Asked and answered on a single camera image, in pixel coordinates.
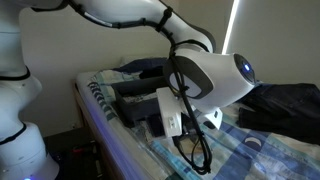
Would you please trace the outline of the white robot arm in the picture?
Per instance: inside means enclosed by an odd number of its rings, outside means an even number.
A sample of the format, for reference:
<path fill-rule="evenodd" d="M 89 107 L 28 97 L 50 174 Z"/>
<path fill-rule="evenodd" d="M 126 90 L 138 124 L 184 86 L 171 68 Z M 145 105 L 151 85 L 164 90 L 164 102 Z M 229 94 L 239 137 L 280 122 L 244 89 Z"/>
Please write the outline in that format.
<path fill-rule="evenodd" d="M 198 128 L 222 123 L 222 108 L 255 85 L 250 63 L 241 55 L 218 54 L 213 36 L 184 20 L 164 0 L 0 0 L 0 178 L 55 180 L 59 166 L 47 152 L 39 128 L 20 112 L 41 92 L 26 65 L 20 28 L 25 9 L 35 12 L 74 10 L 96 30 L 146 27 L 170 44 L 163 68 L 165 87 L 156 91 L 165 134 L 183 132 L 183 119 Z"/>

